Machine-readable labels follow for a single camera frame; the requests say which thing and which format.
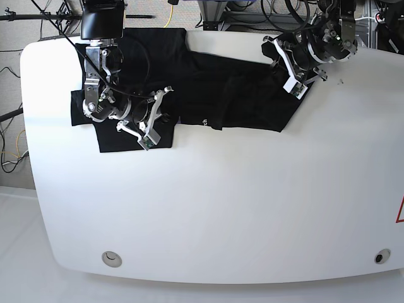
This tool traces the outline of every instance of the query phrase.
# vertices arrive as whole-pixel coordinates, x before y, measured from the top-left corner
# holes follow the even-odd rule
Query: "black garment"
[[[150,79],[143,83],[147,64],[142,41],[151,57]],[[135,89],[148,93],[172,86],[164,96],[162,111],[169,122],[156,121],[161,135],[154,148],[170,148],[174,126],[207,125],[213,129],[254,128],[282,131],[299,107],[298,100],[283,89],[288,78],[284,71],[274,73],[266,64],[191,52],[185,43],[186,31],[173,28],[128,28],[119,48],[124,66],[119,74],[121,85],[137,84]],[[85,45],[78,45],[85,52]],[[83,91],[72,92],[72,125],[92,123],[83,115]],[[100,152],[140,150],[137,139],[116,131],[117,121],[93,122]]]

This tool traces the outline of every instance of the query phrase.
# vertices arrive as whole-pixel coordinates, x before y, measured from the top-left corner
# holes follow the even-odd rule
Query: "round hole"
[[[376,254],[376,256],[374,257],[374,262],[376,264],[383,264],[387,262],[387,260],[390,258],[390,255],[391,251],[389,249],[383,249]]]
[[[106,251],[102,254],[102,261],[109,267],[117,268],[122,265],[121,257],[113,251]]]

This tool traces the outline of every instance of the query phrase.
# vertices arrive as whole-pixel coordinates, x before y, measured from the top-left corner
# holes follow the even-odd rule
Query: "yellow cable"
[[[19,156],[15,155],[13,153],[10,153],[9,151],[0,151],[0,153],[8,153],[9,155],[12,155],[12,156],[16,157],[17,159],[19,159]]]
[[[171,22],[171,18],[172,18],[172,12],[174,11],[174,5],[172,5],[171,6],[171,14],[170,14],[170,19],[169,19],[169,21],[167,22],[167,24],[166,25],[164,25],[164,28],[167,28],[167,26],[170,24],[170,22]]]
[[[21,131],[21,132],[18,134],[16,143],[15,143],[15,145],[16,145],[16,147],[17,147],[17,155],[18,155],[18,158],[21,158],[20,151],[18,150],[18,140],[20,139],[21,134],[24,133],[24,132],[25,132],[25,129],[24,129],[23,131]]]

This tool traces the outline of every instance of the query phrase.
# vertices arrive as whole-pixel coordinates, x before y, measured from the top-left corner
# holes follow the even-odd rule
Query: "black t-shirt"
[[[150,52],[150,77],[146,83],[145,53],[133,37]],[[128,28],[118,40],[124,56],[120,85],[144,93],[166,86],[174,89],[163,98],[161,109],[170,119],[156,121],[155,129],[162,139],[153,148],[172,146],[178,122],[217,130],[284,129],[302,102],[283,89],[288,79],[286,72],[275,73],[267,64],[191,52],[185,38],[185,29],[180,28]],[[86,45],[77,46],[85,53]],[[117,120],[96,123],[83,115],[83,90],[71,96],[72,125],[92,123],[100,152],[142,150],[137,138],[116,131]]]

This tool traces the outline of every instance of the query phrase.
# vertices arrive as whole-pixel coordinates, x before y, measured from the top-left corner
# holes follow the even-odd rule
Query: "white floor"
[[[195,285],[65,270],[52,256],[35,191],[0,187],[0,302],[401,303],[403,298],[400,271],[306,283]]]

